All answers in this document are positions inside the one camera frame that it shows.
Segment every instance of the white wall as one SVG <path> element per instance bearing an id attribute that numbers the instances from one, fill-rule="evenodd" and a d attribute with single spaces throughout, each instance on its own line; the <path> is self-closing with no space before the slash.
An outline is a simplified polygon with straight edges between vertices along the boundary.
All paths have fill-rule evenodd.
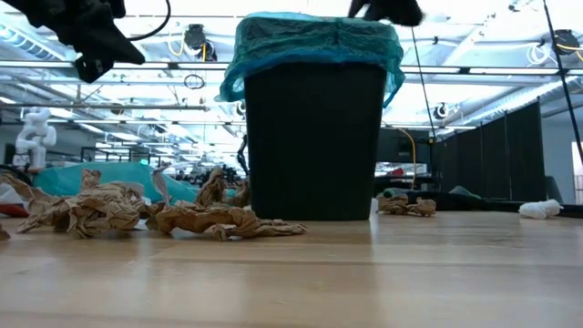
<path id="1" fill-rule="evenodd" d="M 76 129 L 67 129 L 64 125 L 55 125 L 56 144 L 47 150 L 59 151 L 79 156 L 82 147 L 95 147 L 97 135 Z M 16 136 L 22 126 L 0 125 L 0 162 L 4 163 L 6 143 L 15 144 Z"/>
<path id="2" fill-rule="evenodd" d="M 577 112 L 579 134 L 583 138 L 583 109 Z M 575 176 L 571 144 L 575 134 L 568 113 L 543 118 L 545 174 L 552 176 L 566 204 L 575 204 Z"/>

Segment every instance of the black cable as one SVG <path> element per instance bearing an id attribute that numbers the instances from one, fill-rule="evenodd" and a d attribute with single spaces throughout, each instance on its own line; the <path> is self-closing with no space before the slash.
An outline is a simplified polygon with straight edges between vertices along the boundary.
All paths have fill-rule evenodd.
<path id="1" fill-rule="evenodd" d="M 555 36 L 555 29 L 550 21 L 550 14 L 548 13 L 547 0 L 543 0 L 543 5 L 545 7 L 545 14 L 547 15 L 548 29 L 550 32 L 551 40 L 553 41 L 553 51 L 555 52 L 555 57 L 557 58 L 558 73 L 561 75 L 561 81 L 563 83 L 563 91 L 565 92 L 565 99 L 567 100 L 568 114 L 571 116 L 571 123 L 573 125 L 573 132 L 575 132 L 575 141 L 577 142 L 577 150 L 579 152 L 579 157 L 581 163 L 583 163 L 583 149 L 581 148 L 581 136 L 579 135 L 579 128 L 577 126 L 577 120 L 575 119 L 575 112 L 573 111 L 573 103 L 571 102 L 571 96 L 568 93 L 567 81 L 565 79 L 565 70 L 563 69 L 563 62 L 558 51 L 557 38 Z"/>
<path id="2" fill-rule="evenodd" d="M 435 137 L 435 127 L 434 120 L 431 118 L 431 109 L 429 109 L 429 100 L 427 99 L 427 90 L 425 89 L 425 80 L 423 79 L 423 72 L 421 71 L 421 60 L 419 60 L 419 50 L 417 49 L 417 39 L 415 38 L 415 31 L 411 27 L 411 34 L 413 35 L 413 46 L 415 48 L 415 56 L 417 57 L 417 67 L 419 68 L 419 76 L 421 77 L 421 86 L 423 87 L 423 95 L 425 97 L 425 105 L 427 106 L 427 116 L 429 117 L 429 123 L 431 123 L 431 133 Z"/>
<path id="3" fill-rule="evenodd" d="M 153 30 L 152 32 L 149 32 L 143 36 L 128 37 L 128 41 L 133 42 L 133 41 L 147 39 L 151 36 L 155 36 L 159 31 L 161 31 L 164 27 L 166 27 L 166 25 L 168 24 L 168 21 L 170 20 L 170 17 L 172 16 L 172 8 L 170 6 L 170 0 L 166 0 L 166 7 L 168 8 L 168 10 L 166 12 L 166 18 L 164 18 L 164 22 L 162 22 L 162 24 L 160 26 L 156 27 L 155 30 Z"/>
<path id="4" fill-rule="evenodd" d="M 193 78 L 196 78 L 197 80 L 199 80 L 200 84 L 196 84 L 193 86 L 194 83 L 191 81 L 191 79 L 193 79 Z M 184 77 L 184 87 L 187 87 L 190 90 L 202 89 L 206 85 L 207 85 L 207 83 L 204 81 L 204 78 L 202 78 L 200 75 L 190 74 L 190 75 L 187 75 Z"/>

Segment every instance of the ceiling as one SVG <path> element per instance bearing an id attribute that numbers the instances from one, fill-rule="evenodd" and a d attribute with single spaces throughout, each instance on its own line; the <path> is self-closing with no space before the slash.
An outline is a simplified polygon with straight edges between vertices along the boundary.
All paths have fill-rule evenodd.
<path id="1" fill-rule="evenodd" d="M 219 62 L 229 62 L 234 53 L 235 30 L 241 19 L 253 12 L 299 12 L 310 15 L 344 16 L 350 0 L 214 0 L 199 3 L 191 0 L 170 0 L 173 17 L 156 36 L 136 43 L 148 62 L 193 62 L 189 51 L 181 51 L 183 31 L 190 24 L 203 24 L 207 39 L 213 44 Z M 414 30 L 420 65 L 425 67 L 557 67 L 551 54 L 549 33 L 542 0 L 491 1 L 429 1 L 420 0 L 427 13 L 424 23 Z M 583 22 L 575 13 L 583 5 L 568 0 L 555 0 L 549 8 L 555 29 L 570 29 L 580 37 Z M 139 36 L 156 28 L 164 19 L 163 0 L 126 0 L 128 16 L 116 21 L 126 36 Z M 0 60 L 71 61 L 76 53 L 61 45 L 55 34 L 31 27 L 14 8 L 0 3 Z M 397 26 L 404 49 L 403 65 L 417 66 L 413 35 L 410 28 Z M 15 42 L 16 37 L 24 41 Z M 562 56 L 568 68 L 583 67 L 583 58 L 576 53 Z M 69 109 L 65 116 L 84 119 L 140 119 L 168 121 L 225 122 L 242 121 L 238 104 L 216 103 L 224 71 L 197 70 L 206 82 L 203 89 L 184 87 L 185 76 L 193 71 L 177 70 L 112 70 L 92 85 L 87 85 L 69 69 L 39 69 L 3 67 L 0 65 L 0 96 L 15 103 L 76 103 L 87 108 Z M 469 76 L 424 75 L 427 102 L 431 109 L 446 104 L 450 109 L 437 126 L 474 125 L 504 109 L 516 109 L 541 96 L 551 103 L 560 99 L 556 77 L 539 76 Z M 578 93 L 578 77 L 571 77 L 569 87 Z M 91 108 L 96 104 L 101 108 Z M 165 109 L 127 109 L 123 114 L 107 109 L 110 104 L 130 106 L 165 106 Z M 184 109 L 204 105 L 207 110 Z M 405 84 L 388 108 L 384 121 L 408 124 L 429 124 L 427 104 L 421 77 L 408 74 Z M 189 124 L 165 126 L 165 133 L 151 125 L 105 125 L 106 132 L 124 132 L 147 140 L 167 140 L 189 145 L 196 142 L 218 148 L 224 153 L 236 151 L 245 132 L 244 125 L 223 126 Z M 218 156 L 234 160 L 231 155 Z"/>

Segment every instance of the wooden floor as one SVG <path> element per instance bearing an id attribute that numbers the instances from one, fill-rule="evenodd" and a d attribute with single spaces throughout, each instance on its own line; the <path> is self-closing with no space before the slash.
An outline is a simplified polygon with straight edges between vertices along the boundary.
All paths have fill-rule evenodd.
<path id="1" fill-rule="evenodd" d="M 18 220 L 0 220 L 14 232 Z M 583 327 L 583 220 L 438 213 L 219 242 L 0 242 L 0 327 Z"/>

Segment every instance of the teal trash bag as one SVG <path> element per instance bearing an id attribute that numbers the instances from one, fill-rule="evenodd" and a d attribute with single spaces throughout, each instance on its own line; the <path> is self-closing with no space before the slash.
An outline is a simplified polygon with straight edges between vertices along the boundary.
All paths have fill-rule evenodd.
<path id="1" fill-rule="evenodd" d="M 152 172 L 149 165 L 137 162 L 81 163 L 68 168 L 44 169 L 36 175 L 33 184 L 49 195 L 75 196 L 81 186 L 82 169 L 97 169 L 101 172 L 100 183 L 112 181 L 136 182 L 144 186 L 144 196 L 152 203 L 162 201 L 152 182 Z M 194 201 L 199 189 L 184 185 L 180 181 L 163 174 L 172 203 L 177 200 Z"/>
<path id="2" fill-rule="evenodd" d="M 295 13 L 248 15 L 237 26 L 235 56 L 219 101 L 245 98 L 245 77 L 283 63 L 367 63 L 387 71 L 387 107 L 404 82 L 403 49 L 394 27 L 354 18 Z"/>

